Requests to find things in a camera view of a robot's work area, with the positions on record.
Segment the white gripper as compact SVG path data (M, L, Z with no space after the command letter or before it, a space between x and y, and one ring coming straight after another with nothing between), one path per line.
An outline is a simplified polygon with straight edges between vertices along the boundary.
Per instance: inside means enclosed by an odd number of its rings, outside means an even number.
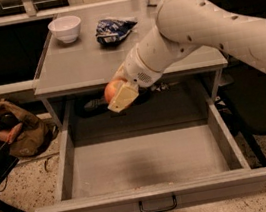
M113 112L121 112L129 107L138 97L140 87L150 87L161 78L162 73L148 68L138 54L137 46L134 46L126 56L124 64L120 64L112 81L128 80L117 88L115 96L108 103L108 109Z

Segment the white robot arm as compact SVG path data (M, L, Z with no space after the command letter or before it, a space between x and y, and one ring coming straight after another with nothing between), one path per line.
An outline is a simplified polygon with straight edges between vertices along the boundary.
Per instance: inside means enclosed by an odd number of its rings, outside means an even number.
M266 74L266 19L230 13L209 0L160 0L151 31L108 84L108 109L121 112L163 72L200 46L219 49Z

